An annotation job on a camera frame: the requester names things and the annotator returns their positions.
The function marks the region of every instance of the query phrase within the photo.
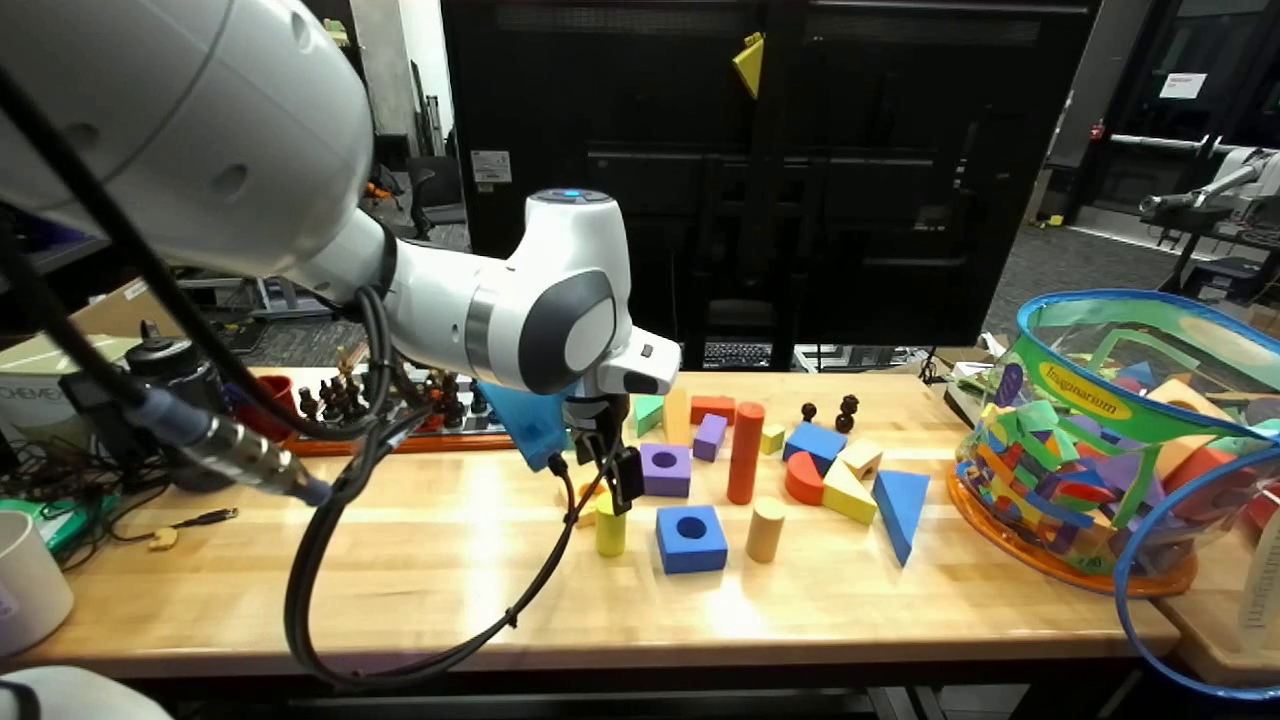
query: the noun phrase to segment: black screen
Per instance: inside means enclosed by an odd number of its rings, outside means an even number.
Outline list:
[[[523,197],[620,201],[676,340],[969,345],[1092,4],[443,0],[473,250]],[[732,56],[765,33],[765,89]]]

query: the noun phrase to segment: purple block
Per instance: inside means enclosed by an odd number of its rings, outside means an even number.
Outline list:
[[[724,417],[703,417],[703,425],[692,435],[692,457],[703,461],[703,464],[715,464],[719,445],[724,445],[724,427],[726,427]]]
[[[638,445],[644,495],[689,495],[689,449]]]

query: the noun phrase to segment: red block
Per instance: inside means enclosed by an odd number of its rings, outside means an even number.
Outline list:
[[[822,505],[822,477],[807,452],[786,457],[786,493],[798,505]]]
[[[732,427],[734,399],[732,397],[692,397],[689,419],[698,425],[703,417],[724,417]]]

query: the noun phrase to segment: workbench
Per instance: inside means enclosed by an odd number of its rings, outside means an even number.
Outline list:
[[[965,425],[916,377],[685,374],[676,387],[760,399],[781,425],[794,425],[805,399],[816,405],[816,425],[832,425],[840,397],[859,397],[850,442],[882,449],[882,468],[931,477],[910,562],[894,565],[880,520],[859,528],[782,500],[781,457],[760,457],[756,468],[756,500],[786,505],[781,552],[772,565],[746,562],[752,508],[724,500],[724,449],[715,464],[694,464],[689,495],[719,508],[724,574],[665,576],[656,508],[685,500],[638,495],[629,513],[629,552],[604,562],[593,528],[576,528],[545,596],[520,628],[456,671],[465,685],[496,675],[566,675],[601,689],[604,675],[694,685],[715,671],[738,685],[987,671],[1034,681],[1034,670],[1100,675],[1107,664],[1137,664],[1107,596],[1016,565],[949,505],[942,473]],[[70,574],[70,619],[20,664],[83,664],[134,685],[300,681],[278,610],[309,508],[249,487],[168,493],[123,528],[149,533],[206,508],[239,516],[188,528],[168,552],[103,545]],[[510,449],[393,457],[330,539],[315,589],[319,651],[342,670],[379,670],[465,640],[527,584],[561,533],[561,513],[561,483],[527,473]],[[1178,632],[1154,604],[1138,602],[1132,617],[1154,651],[1177,643]]]

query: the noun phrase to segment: yellow block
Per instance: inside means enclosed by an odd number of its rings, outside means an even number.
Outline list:
[[[822,479],[822,508],[856,520],[856,523],[870,523],[875,520],[875,495],[868,493],[868,483],[850,479],[850,477],[826,477]]]
[[[665,435],[666,445],[692,445],[692,427],[689,427],[689,393],[673,387],[666,405],[665,405]]]
[[[765,431],[760,431],[760,457],[782,452],[782,435],[786,435],[782,425],[765,425]]]
[[[1207,397],[1201,397],[1201,393],[1197,393],[1193,384],[1185,384],[1185,380],[1162,380],[1160,387],[1149,393],[1149,399],[1170,405],[1170,410],[1197,413],[1197,417],[1233,419],[1225,410],[1214,410]]]
[[[613,505],[596,513],[596,552],[623,555],[629,552],[629,516],[613,516]]]

